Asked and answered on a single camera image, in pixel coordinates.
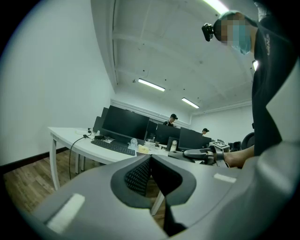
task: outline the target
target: white table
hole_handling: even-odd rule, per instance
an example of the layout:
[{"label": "white table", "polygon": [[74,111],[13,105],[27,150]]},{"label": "white table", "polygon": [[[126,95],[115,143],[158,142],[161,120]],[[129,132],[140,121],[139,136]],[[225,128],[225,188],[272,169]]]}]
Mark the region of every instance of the white table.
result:
[{"label": "white table", "polygon": [[[49,127],[50,135],[51,135],[51,144],[50,144],[50,167],[51,167],[51,175],[54,183],[55,190],[60,188],[60,182],[57,174],[57,166],[56,166],[56,143],[60,143],[61,145],[71,148],[72,144],[82,137],[82,135],[78,134],[78,132],[83,131],[84,128],[71,128],[71,127]],[[76,156],[76,170],[79,169],[80,156],[84,158],[87,157],[89,159],[95,160],[97,162],[103,164],[111,164],[114,162],[122,161],[127,158],[132,158],[133,156],[115,152],[109,149],[101,148],[96,146],[91,142],[89,138],[83,138],[76,142],[72,148],[72,151],[77,153]],[[158,150],[157,148],[150,148],[148,154],[159,154],[168,156],[168,152],[165,150]],[[160,192],[158,197],[153,205],[151,210],[151,214],[155,215],[157,212],[161,202],[163,201],[164,196]]]}]

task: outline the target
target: black shirt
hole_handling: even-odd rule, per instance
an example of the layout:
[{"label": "black shirt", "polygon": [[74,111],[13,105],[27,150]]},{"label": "black shirt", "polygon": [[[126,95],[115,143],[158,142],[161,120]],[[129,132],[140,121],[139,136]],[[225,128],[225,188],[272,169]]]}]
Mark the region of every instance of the black shirt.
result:
[{"label": "black shirt", "polygon": [[279,131],[266,105],[275,96],[292,70],[297,54],[275,17],[260,21],[256,33],[254,58],[258,68],[252,87],[252,112],[255,127],[255,155],[281,142]]},{"label": "black shirt", "polygon": [[163,124],[167,125],[167,126],[170,126],[170,127],[174,127],[174,125],[172,123],[170,123],[169,121],[165,121]]}]

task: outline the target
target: forearm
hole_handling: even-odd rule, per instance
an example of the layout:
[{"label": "forearm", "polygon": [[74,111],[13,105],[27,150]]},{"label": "forearm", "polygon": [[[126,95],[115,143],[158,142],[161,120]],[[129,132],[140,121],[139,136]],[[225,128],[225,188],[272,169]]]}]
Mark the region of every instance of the forearm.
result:
[{"label": "forearm", "polygon": [[241,151],[224,153],[224,160],[230,167],[242,168],[245,161],[251,157],[254,157],[254,145]]}]

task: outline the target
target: baseball cap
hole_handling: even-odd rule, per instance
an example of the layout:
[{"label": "baseball cap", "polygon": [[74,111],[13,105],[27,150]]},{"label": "baseball cap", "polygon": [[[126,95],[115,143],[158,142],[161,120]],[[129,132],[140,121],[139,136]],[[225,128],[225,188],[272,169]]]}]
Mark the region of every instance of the baseball cap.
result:
[{"label": "baseball cap", "polygon": [[171,118],[175,118],[176,120],[178,119],[178,117],[174,113],[171,115]]}]

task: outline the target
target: white wall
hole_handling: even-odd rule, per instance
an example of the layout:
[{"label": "white wall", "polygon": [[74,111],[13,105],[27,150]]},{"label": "white wall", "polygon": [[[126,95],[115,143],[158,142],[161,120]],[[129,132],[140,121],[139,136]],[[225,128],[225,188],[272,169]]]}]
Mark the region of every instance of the white wall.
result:
[{"label": "white wall", "polygon": [[221,139],[225,143],[243,141],[244,137],[253,132],[252,106],[239,107],[219,112],[206,113],[192,117],[191,129],[202,132],[214,140]]},{"label": "white wall", "polygon": [[168,103],[155,99],[154,97],[150,98],[148,96],[142,96],[138,92],[132,92],[128,89],[118,86],[116,88],[116,95],[114,96],[114,99],[123,103],[143,108],[147,111],[166,116],[164,121],[168,120],[170,115],[174,113],[177,115],[178,120],[188,125],[190,124],[190,113],[177,108],[176,105],[170,105]]},{"label": "white wall", "polygon": [[41,2],[0,61],[0,164],[49,151],[52,127],[92,127],[114,91],[90,1]]}]

